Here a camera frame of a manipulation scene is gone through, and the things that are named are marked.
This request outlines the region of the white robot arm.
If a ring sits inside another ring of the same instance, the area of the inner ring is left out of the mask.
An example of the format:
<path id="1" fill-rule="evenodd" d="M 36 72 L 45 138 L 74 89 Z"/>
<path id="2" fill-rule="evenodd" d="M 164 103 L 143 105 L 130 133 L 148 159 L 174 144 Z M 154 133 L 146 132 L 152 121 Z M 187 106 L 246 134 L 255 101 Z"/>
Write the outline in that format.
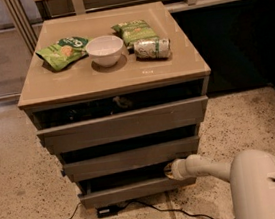
<path id="1" fill-rule="evenodd" d="M 230 163 L 214 162 L 198 154 L 176 159 L 164 168 L 178 181 L 203 175 L 229 182 L 236 219 L 275 219 L 275 156 L 247 149 Z"/>

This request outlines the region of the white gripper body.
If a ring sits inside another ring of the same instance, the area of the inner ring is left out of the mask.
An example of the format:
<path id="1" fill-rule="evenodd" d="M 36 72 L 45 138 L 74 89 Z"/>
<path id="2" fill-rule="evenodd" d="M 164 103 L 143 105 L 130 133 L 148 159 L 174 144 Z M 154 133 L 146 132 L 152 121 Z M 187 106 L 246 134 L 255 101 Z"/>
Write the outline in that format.
<path id="1" fill-rule="evenodd" d="M 176 179 L 178 181 L 188 179 L 191 177 L 189 175 L 189 172 L 187 171 L 185 159 L 176 159 L 171 163 L 170 169 L 173 179 Z"/>

